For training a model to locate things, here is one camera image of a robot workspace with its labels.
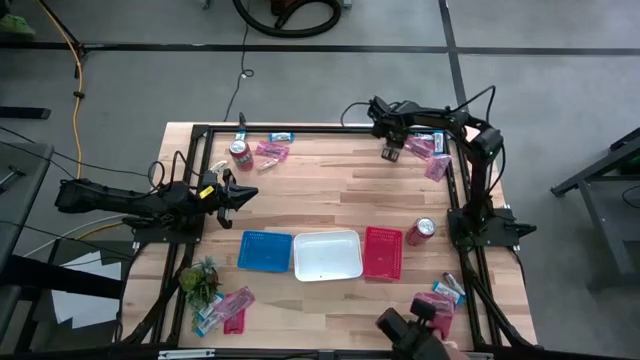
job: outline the vacuum hose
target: vacuum hose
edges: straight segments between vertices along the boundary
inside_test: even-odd
[[[323,4],[327,4],[333,9],[333,15],[331,19],[329,19],[324,24],[308,28],[308,29],[300,29],[300,30],[282,30],[284,24],[287,23],[289,17],[293,15],[293,13],[301,8],[304,5],[319,2]],[[247,10],[242,5],[242,0],[233,0],[233,5],[236,7],[238,14],[244,19],[244,21],[249,24],[252,28],[260,31],[263,34],[280,37],[280,38],[305,38],[310,36],[315,36],[322,34],[326,31],[329,31],[332,27],[334,27],[338,21],[340,20],[340,16],[342,15],[342,7],[338,0],[296,0],[292,2],[289,6],[287,6],[280,17],[278,17],[278,21],[274,27],[268,27],[259,23],[256,19],[251,17],[251,15],[247,12]]]

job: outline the blue plastic basket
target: blue plastic basket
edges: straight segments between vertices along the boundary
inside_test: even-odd
[[[293,236],[266,231],[245,231],[238,267],[251,270],[287,272]]]

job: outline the red basket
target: red basket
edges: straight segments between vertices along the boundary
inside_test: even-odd
[[[402,231],[369,226],[364,238],[365,278],[400,280]]]

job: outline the wooden table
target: wooden table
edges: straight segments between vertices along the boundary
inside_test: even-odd
[[[167,171],[176,150],[186,154],[192,125],[167,124],[159,158]],[[217,329],[200,338],[191,332],[191,310],[187,308],[180,346],[388,350],[389,340],[374,324],[384,310],[394,307],[408,318],[413,295],[430,291],[434,281],[442,280],[444,271],[461,281],[458,255],[450,244],[447,229],[446,211],[450,207],[447,182],[425,178],[422,160],[410,154],[404,154],[395,164],[383,160],[380,158],[383,141],[366,134],[299,133],[286,162],[264,173],[255,169],[241,172],[229,156],[232,137],[231,133],[215,135],[211,164],[230,161],[238,184],[259,187],[260,193],[239,212],[232,213],[231,230],[223,230],[215,217],[207,219],[194,260],[212,256],[223,283],[220,290],[228,293],[247,285],[256,302],[247,310],[243,335],[224,335]],[[265,134],[249,134],[248,142],[255,149],[257,142],[265,138]],[[455,156],[453,164],[458,193],[462,194]],[[178,167],[176,173],[181,174],[184,165]],[[500,185],[493,195],[496,206],[504,203]],[[462,196],[460,203],[465,203]],[[367,226],[405,231],[419,216],[434,219],[436,235],[420,246],[404,245],[401,281],[380,282],[361,277],[303,283],[296,280],[292,266],[288,273],[236,267],[245,230],[297,235],[353,229],[364,240]],[[133,265],[124,298],[125,336],[158,296],[167,248],[164,244],[151,244]],[[486,258],[496,302],[520,333],[535,343],[522,274],[513,255],[506,249],[487,248]],[[483,335],[488,340],[486,312],[479,299],[477,303]],[[163,339],[170,329],[173,307],[172,301],[167,307]],[[461,349],[472,348],[465,306],[456,310],[449,339]]]

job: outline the soda can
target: soda can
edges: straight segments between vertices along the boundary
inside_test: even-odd
[[[229,146],[229,153],[239,170],[248,171],[253,168],[253,154],[246,141],[234,140]]]
[[[407,231],[406,239],[409,245],[424,244],[436,233],[436,223],[428,217],[416,220],[415,224]]]

